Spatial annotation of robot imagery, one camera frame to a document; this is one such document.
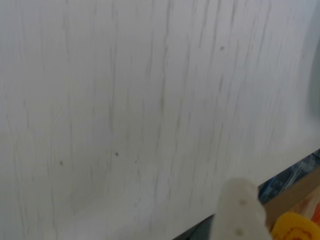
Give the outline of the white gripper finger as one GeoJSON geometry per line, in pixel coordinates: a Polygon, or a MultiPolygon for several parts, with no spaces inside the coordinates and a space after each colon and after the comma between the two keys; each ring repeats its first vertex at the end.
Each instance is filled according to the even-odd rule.
{"type": "Polygon", "coordinates": [[[213,222],[212,240],[271,240],[258,188],[245,178],[229,179],[222,187],[213,222]]]}

